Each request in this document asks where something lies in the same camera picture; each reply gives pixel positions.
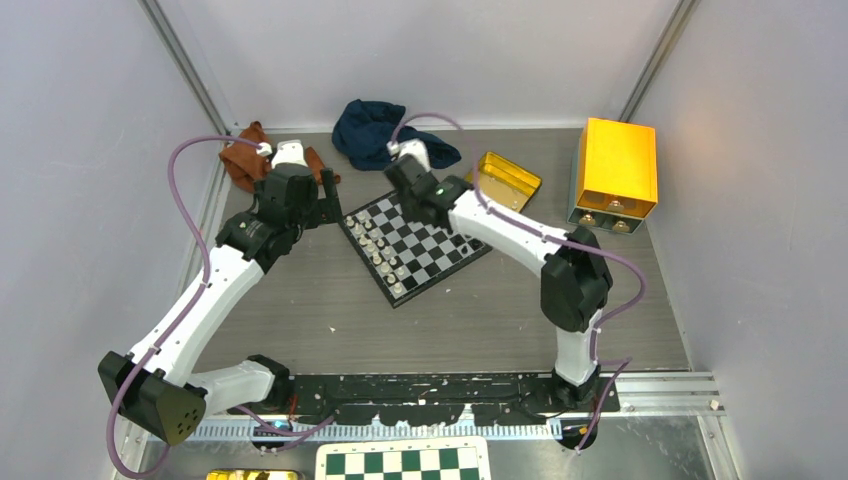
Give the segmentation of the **gold tin tray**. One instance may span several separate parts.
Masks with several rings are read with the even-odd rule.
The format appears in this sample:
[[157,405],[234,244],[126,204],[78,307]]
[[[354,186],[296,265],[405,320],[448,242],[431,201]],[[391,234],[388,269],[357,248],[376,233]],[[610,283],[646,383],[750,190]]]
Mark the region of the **gold tin tray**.
[[540,176],[493,151],[480,158],[477,173],[482,192],[516,212],[526,208],[542,185]]

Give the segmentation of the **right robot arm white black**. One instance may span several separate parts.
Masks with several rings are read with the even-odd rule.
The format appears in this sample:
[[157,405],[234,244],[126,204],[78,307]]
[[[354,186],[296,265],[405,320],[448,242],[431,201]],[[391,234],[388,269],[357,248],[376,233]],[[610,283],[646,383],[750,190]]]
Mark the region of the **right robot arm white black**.
[[384,173],[405,220],[480,240],[538,277],[540,309],[556,333],[556,400],[567,410],[582,409],[599,377],[596,328],[612,286],[606,261],[594,252],[596,237],[583,227],[568,232],[535,224],[459,177],[438,180],[424,153],[397,152]]

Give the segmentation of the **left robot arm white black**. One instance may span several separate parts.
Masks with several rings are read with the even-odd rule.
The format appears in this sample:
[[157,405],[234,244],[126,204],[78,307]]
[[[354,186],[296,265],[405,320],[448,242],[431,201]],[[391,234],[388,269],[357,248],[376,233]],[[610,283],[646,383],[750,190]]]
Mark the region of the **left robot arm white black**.
[[197,373],[200,354],[239,300],[302,234],[342,217],[334,173],[319,178],[299,164],[281,164],[258,181],[253,203],[228,219],[190,287],[129,353],[107,353],[98,374],[118,412],[176,446],[200,422],[240,405],[277,413],[290,406],[290,371],[264,355]]

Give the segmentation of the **green white checkered board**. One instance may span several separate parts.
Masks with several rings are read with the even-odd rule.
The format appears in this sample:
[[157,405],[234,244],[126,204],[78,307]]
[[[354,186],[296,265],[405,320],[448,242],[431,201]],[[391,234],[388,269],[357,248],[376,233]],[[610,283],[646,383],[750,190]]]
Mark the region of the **green white checkered board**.
[[492,478],[480,436],[326,444],[316,452],[316,479]]

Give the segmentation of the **orange brown cloth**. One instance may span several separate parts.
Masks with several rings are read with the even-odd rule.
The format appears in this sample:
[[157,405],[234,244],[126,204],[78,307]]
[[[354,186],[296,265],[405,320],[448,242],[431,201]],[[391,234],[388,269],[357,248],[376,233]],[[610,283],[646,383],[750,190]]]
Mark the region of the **orange brown cloth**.
[[[239,137],[257,144],[270,143],[270,139],[259,121],[252,122],[239,134]],[[239,142],[233,142],[225,147],[218,154],[218,157],[232,183],[248,193],[253,193],[254,183],[263,180],[271,171],[271,156],[262,156],[257,153],[254,147]],[[321,170],[325,168],[325,164],[315,149],[312,147],[306,148],[304,159],[317,184],[322,185]]]

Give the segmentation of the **black white chessboard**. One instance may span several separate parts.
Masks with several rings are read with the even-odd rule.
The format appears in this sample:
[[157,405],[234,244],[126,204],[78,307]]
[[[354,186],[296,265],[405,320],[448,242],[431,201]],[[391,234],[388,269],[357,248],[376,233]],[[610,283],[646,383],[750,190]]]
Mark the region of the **black white chessboard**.
[[[371,238],[371,230],[364,228],[365,221],[361,222],[357,218],[360,211],[365,212],[365,221],[372,223],[371,230],[380,231],[380,238]],[[354,218],[353,227],[346,225],[347,216]],[[381,255],[381,264],[375,265],[372,262],[373,255],[366,250],[368,244],[359,244],[362,235],[353,233],[357,224],[362,225],[362,235],[369,238],[368,244],[375,245],[374,253]],[[393,308],[408,302],[492,250],[490,245],[468,235],[416,222],[407,223],[401,215],[395,191],[343,215],[340,227]],[[381,272],[380,266],[383,263],[390,265],[388,273]],[[393,292],[395,284],[402,285],[403,291],[400,294]]]

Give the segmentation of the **dark blue cloth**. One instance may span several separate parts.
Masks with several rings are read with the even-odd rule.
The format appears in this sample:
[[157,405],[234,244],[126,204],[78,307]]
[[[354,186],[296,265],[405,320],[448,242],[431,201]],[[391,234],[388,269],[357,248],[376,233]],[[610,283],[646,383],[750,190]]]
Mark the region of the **dark blue cloth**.
[[[387,144],[404,119],[406,107],[384,101],[353,100],[338,118],[331,134],[334,147],[361,171],[381,171],[390,162]],[[436,135],[412,126],[400,129],[396,140],[421,140],[429,153],[430,165],[445,169],[458,163],[459,150]]]

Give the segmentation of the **yellow drawer box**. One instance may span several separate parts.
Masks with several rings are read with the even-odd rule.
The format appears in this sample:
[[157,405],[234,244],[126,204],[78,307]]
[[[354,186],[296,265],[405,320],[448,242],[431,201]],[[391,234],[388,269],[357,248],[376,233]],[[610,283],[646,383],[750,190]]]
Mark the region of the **yellow drawer box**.
[[568,222],[632,234],[658,202],[656,130],[588,118],[571,161]]

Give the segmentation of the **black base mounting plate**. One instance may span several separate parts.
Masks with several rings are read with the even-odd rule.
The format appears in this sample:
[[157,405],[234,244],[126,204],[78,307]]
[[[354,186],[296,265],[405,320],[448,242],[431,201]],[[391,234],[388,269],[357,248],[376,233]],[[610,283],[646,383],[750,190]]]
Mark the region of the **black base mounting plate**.
[[572,388],[551,372],[294,375],[280,394],[248,404],[259,415],[282,415],[316,424],[413,427],[454,425],[463,412],[474,425],[537,425],[558,415],[616,411],[613,385],[593,374]]

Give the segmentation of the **gold object bottom edge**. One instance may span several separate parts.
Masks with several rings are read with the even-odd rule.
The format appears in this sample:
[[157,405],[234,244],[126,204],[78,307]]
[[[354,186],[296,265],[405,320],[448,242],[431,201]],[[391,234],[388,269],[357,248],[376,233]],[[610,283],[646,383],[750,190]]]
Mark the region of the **gold object bottom edge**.
[[206,480],[303,480],[304,475],[285,469],[222,469],[213,470]]

